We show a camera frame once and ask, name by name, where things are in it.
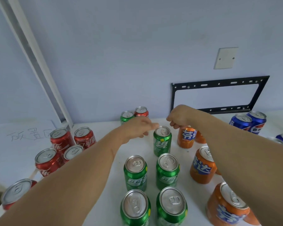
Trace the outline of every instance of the coca-cola can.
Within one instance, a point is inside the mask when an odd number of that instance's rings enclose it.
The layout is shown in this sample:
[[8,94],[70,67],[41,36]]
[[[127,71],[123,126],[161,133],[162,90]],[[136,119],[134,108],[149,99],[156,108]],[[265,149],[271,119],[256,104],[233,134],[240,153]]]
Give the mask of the coca-cola can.
[[83,152],[84,148],[81,145],[74,145],[68,148],[64,152],[64,162],[68,162],[69,160],[73,159],[75,156]]
[[21,179],[8,187],[1,196],[1,203],[4,210],[8,210],[17,200],[26,194],[31,187],[37,184],[31,179]]
[[47,148],[35,157],[35,166],[43,177],[55,172],[64,164],[60,154],[54,148]]
[[95,144],[93,131],[88,127],[82,127],[75,131],[75,142],[81,145],[84,150]]
[[60,152],[61,156],[66,149],[75,145],[75,142],[66,128],[58,128],[50,133],[50,142],[53,144],[53,148]]

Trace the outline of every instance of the green soda can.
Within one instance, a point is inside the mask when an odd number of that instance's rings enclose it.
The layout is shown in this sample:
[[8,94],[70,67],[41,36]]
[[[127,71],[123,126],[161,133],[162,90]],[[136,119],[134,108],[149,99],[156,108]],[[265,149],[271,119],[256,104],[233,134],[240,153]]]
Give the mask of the green soda can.
[[188,214],[188,205],[183,194],[170,186],[157,195],[156,207],[158,226],[178,226]]
[[134,117],[134,112],[132,111],[124,111],[121,113],[121,125],[126,123],[128,120]]
[[159,157],[163,153],[170,153],[172,133],[166,126],[160,126],[153,133],[154,154]]
[[141,156],[130,156],[124,164],[127,190],[147,188],[147,163]]
[[156,186],[159,190],[167,186],[176,186],[180,165],[175,156],[164,153],[156,163]]
[[141,190],[130,190],[121,202],[121,217],[124,226],[148,226],[151,204]]

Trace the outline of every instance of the wall plate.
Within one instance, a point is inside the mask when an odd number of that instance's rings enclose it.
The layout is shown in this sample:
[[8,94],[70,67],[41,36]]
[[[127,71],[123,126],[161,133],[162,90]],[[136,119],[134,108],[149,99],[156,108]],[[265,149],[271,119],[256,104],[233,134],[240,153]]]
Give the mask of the wall plate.
[[238,48],[220,48],[217,54],[214,69],[232,68]]
[[171,111],[174,106],[185,104],[210,114],[249,112],[268,78],[269,76],[259,76],[171,83]]

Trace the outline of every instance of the human arm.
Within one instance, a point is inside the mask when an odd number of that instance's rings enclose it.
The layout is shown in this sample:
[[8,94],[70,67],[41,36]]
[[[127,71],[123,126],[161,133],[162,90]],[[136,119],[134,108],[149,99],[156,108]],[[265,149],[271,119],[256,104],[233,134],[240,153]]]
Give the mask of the human arm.
[[136,117],[112,130],[31,188],[0,218],[0,226],[82,225],[106,185],[121,144],[158,126]]
[[167,120],[175,129],[191,125],[201,132],[224,180],[263,226],[283,225],[282,145],[185,105]]

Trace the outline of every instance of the orange soda can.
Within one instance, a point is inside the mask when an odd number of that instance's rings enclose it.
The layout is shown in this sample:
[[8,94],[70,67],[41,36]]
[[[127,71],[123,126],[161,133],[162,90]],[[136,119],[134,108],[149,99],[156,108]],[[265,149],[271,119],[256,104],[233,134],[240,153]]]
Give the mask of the orange soda can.
[[250,208],[227,185],[219,183],[205,207],[206,215],[214,226],[233,226],[248,215]]
[[217,174],[217,175],[221,175],[221,172],[218,170],[218,168],[217,168],[217,170],[216,170],[215,174]]
[[195,137],[195,141],[197,143],[206,143],[205,138],[203,137],[203,135],[200,133],[200,131],[197,131],[196,133],[196,137]]
[[260,222],[257,220],[252,210],[250,210],[250,213],[244,218],[244,221],[251,225],[260,225]]
[[207,184],[217,170],[216,164],[208,146],[202,146],[196,151],[191,169],[191,177],[200,184]]
[[191,148],[194,144],[197,130],[191,128],[191,126],[186,127],[185,129],[179,129],[177,144],[181,148]]

